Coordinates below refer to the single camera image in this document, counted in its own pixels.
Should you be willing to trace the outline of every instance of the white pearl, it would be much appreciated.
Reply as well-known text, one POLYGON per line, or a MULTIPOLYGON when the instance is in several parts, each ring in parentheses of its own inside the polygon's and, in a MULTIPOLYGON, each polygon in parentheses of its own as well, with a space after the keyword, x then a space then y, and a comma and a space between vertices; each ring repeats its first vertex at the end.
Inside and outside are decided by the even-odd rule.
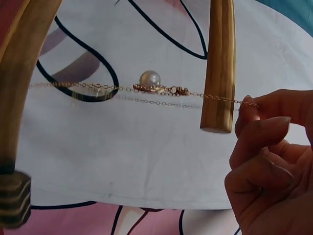
POLYGON ((139 84, 145 87, 159 86, 161 83, 160 75, 157 72, 149 70, 145 71, 139 79, 139 84))

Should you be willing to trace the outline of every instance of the cartoon print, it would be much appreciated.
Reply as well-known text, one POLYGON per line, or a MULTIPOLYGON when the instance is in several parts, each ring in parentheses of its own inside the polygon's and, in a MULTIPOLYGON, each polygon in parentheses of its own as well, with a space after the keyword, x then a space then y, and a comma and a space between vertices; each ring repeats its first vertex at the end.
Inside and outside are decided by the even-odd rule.
MULTIPOLYGON (((53 82, 79 83, 92 77, 92 75, 97 72, 100 66, 103 65, 107 69, 108 71, 107 74, 108 76, 111 77, 113 85, 118 87, 119 81, 117 75, 112 66, 108 63, 108 61, 96 50, 94 50, 93 48, 79 40, 77 37, 75 37, 73 34, 71 34, 60 22, 57 16, 55 17, 55 23, 57 24, 58 28, 47 36, 40 56, 44 56, 48 52, 55 49, 66 38, 72 39, 80 47, 84 48, 86 52, 84 52, 81 56, 75 59, 68 66, 62 68, 60 71, 54 73, 53 75, 50 75, 44 69, 43 65, 40 62, 41 59, 39 58, 39 60, 37 61, 37 68, 41 72, 41 74, 51 83, 53 82)), ((75 97, 75 99, 85 102, 105 101, 112 98, 117 93, 117 90, 114 90, 111 91, 111 94, 96 95, 88 92, 88 89, 85 89, 87 91, 86 94, 84 93, 84 89, 79 89, 77 87, 72 88, 58 87, 57 89, 71 97, 75 97)))
POLYGON ((4 230, 4 235, 236 235, 237 226, 230 210, 155 210, 84 202, 33 206, 28 223, 4 230))
MULTIPOLYGON (((209 9, 209 1, 204 1, 209 9)), ((183 0, 129 0, 129 3, 160 34, 174 45, 200 59, 207 59, 208 13, 201 16, 207 25, 200 29, 199 24, 183 0)))

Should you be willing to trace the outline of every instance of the necklace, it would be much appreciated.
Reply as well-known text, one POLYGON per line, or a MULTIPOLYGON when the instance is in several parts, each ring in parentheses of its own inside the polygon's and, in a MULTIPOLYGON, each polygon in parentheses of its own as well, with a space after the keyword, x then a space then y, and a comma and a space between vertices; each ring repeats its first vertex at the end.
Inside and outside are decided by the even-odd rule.
MULTIPOLYGON (((72 82, 53 82, 53 83, 33 83, 30 84, 29 88, 70 88, 70 87, 79 87, 86 89, 87 92, 94 96, 103 96, 104 100, 109 99, 122 99, 126 101, 133 101, 133 102, 141 102, 141 103, 148 103, 148 104, 155 104, 155 105, 161 105, 161 106, 169 106, 169 107, 178 107, 178 108, 188 108, 188 109, 201 109, 202 106, 200 105, 193 105, 193 104, 179 104, 175 102, 159 102, 159 101, 153 101, 153 100, 147 100, 147 99, 140 99, 136 97, 128 97, 125 95, 113 95, 113 91, 121 91, 121 92, 127 92, 127 93, 142 93, 142 94, 153 94, 153 95, 160 95, 160 96, 170 96, 170 97, 181 97, 181 96, 194 96, 201 99, 211 99, 221 102, 231 102, 235 104, 242 104, 242 105, 248 105, 258 108, 259 106, 254 103, 245 102, 245 101, 238 101, 235 99, 230 99, 226 97, 220 97, 220 96, 213 96, 210 94, 203 94, 203 93, 196 93, 189 91, 188 88, 183 88, 179 86, 172 86, 172 87, 166 87, 162 85, 151 85, 147 86, 144 84, 134 84, 133 87, 126 87, 126 86, 109 86, 109 85, 102 85, 102 84, 96 84, 96 83, 72 83, 72 82)), ((76 98, 79 95, 77 92, 73 92, 73 98, 76 98)))

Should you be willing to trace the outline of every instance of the black outline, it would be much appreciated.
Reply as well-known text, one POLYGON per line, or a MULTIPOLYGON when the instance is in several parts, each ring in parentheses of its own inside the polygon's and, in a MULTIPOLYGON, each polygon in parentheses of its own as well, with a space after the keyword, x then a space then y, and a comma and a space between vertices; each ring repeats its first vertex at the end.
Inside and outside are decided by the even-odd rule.
MULTIPOLYGON (((119 87, 119 82, 118 82, 118 78, 117 75, 114 71, 114 69, 112 68, 112 66, 107 62, 107 60, 99 53, 97 52, 95 49, 91 48, 90 46, 88 46, 87 44, 85 44, 84 42, 82 42, 81 40, 79 40, 77 37, 75 37, 71 32, 69 32, 64 25, 60 22, 59 18, 57 16, 55 16, 54 18, 55 23, 57 24, 57 26, 68 36, 70 37, 74 42, 76 42, 78 45, 80 45, 82 48, 86 49, 87 51, 89 51, 92 55, 94 55, 109 71, 111 78, 113 80, 113 84, 116 87, 119 87)), ((40 61, 37 61, 37 69, 40 71, 40 73, 48 80, 48 82, 54 83, 54 82, 58 82, 57 80, 55 80, 53 77, 51 77, 43 68, 42 64, 40 63, 40 61)), ((67 94, 68 96, 71 97, 75 97, 75 99, 77 100, 81 100, 84 102, 102 102, 102 101, 106 101, 109 100, 111 98, 113 98, 113 96, 116 95, 116 93, 118 92, 118 90, 113 90, 112 92, 110 92, 109 95, 103 95, 103 96, 90 96, 90 95, 84 95, 84 94, 80 94, 77 92, 73 92, 68 88, 65 87, 56 87, 56 89, 58 89, 59 91, 63 92, 64 94, 67 94)))
POLYGON ((182 228, 182 218, 184 216, 185 210, 182 210, 179 216, 179 235, 184 235, 184 230, 182 228))
POLYGON ((145 211, 144 214, 142 214, 142 216, 136 221, 136 223, 134 223, 134 225, 131 227, 131 229, 129 229, 129 231, 127 232, 126 235, 131 235, 132 231, 137 227, 137 225, 147 216, 149 212, 145 211))
POLYGON ((77 207, 86 207, 96 204, 97 202, 94 201, 87 201, 75 204, 66 204, 66 205, 59 205, 59 206, 31 206, 32 210, 59 210, 59 209, 71 209, 77 207))
POLYGON ((182 6, 185 8, 188 16, 191 18, 192 22, 194 23, 198 34, 200 36, 200 41, 201 41, 201 45, 202 45, 202 49, 204 52, 204 55, 199 55, 197 53, 194 53, 193 51, 189 50, 188 48, 184 47, 182 44, 180 44, 179 42, 177 42, 175 39, 173 39, 171 36, 169 36, 167 33, 165 33, 156 23, 154 23, 149 17, 148 15, 146 15, 146 13, 143 12, 143 10, 141 10, 141 8, 133 1, 133 0, 128 0, 128 2, 139 12, 139 14, 153 27, 156 29, 156 31, 158 31, 161 35, 163 35, 167 40, 169 40, 171 43, 173 43, 175 46, 177 46, 179 49, 187 52, 188 54, 195 56, 199 59, 202 60, 206 60, 207 59, 207 49, 205 46, 205 42, 204 42, 204 37, 203 34, 200 30, 200 27, 198 26, 197 22, 195 21, 195 19, 192 17, 191 13, 189 12, 189 10, 187 9, 186 5, 183 3, 182 0, 179 0, 180 3, 182 4, 182 6))
POLYGON ((240 232, 240 228, 237 229, 237 231, 234 233, 234 235, 237 235, 240 232))
POLYGON ((114 233, 115 233, 115 229, 116 229, 116 226, 118 223, 119 216, 121 215, 122 209, 123 209, 123 206, 119 206, 118 210, 115 214, 115 218, 114 218, 114 222, 113 222, 112 230, 111 230, 111 235, 114 235, 114 233))

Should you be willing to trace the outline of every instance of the gold chain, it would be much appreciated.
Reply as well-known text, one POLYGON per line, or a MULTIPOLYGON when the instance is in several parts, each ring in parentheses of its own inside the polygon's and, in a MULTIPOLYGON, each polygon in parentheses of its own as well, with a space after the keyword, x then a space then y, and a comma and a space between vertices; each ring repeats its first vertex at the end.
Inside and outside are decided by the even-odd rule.
POLYGON ((111 91, 126 91, 126 92, 133 92, 133 93, 144 93, 144 94, 157 94, 162 96, 173 96, 173 97, 180 97, 180 96, 195 96, 200 98, 207 98, 217 101, 224 101, 224 102, 232 102, 236 104, 243 104, 243 105, 249 105, 253 107, 259 107, 257 104, 245 102, 245 101, 237 101, 231 98, 226 97, 220 97, 220 96, 213 96, 211 94, 203 94, 203 93, 193 93, 190 92, 187 88, 182 87, 165 87, 165 86, 157 86, 157 87, 145 87, 141 85, 133 85, 133 87, 122 87, 122 86, 109 86, 109 85, 101 85, 101 84, 95 84, 95 83, 71 83, 71 82, 52 82, 52 83, 34 83, 29 86, 29 88, 44 88, 44 87, 81 87, 81 88, 87 88, 88 90, 93 91, 96 94, 103 94, 106 95, 109 94, 106 98, 119 98, 123 100, 128 101, 135 101, 135 102, 142 102, 142 103, 150 103, 150 104, 157 104, 157 105, 163 105, 163 106, 174 106, 174 107, 182 107, 182 108, 201 108, 199 106, 195 105, 181 105, 181 104, 175 104, 175 103, 167 103, 167 102, 158 102, 158 101, 151 101, 151 100, 143 100, 138 98, 127 98, 125 96, 120 95, 112 95, 111 91))

